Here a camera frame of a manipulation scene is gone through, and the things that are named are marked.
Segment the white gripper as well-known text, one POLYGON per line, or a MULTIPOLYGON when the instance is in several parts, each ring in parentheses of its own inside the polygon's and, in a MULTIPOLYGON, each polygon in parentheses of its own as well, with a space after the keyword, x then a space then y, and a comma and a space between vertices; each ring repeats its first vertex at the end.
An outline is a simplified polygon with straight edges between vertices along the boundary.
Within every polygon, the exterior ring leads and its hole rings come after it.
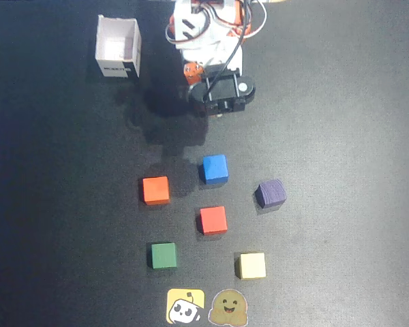
POLYGON ((187 63, 183 66, 183 74, 188 85, 194 85, 202 80, 204 67, 225 64, 237 45, 238 38, 226 36, 221 41, 197 49, 180 50, 187 63))

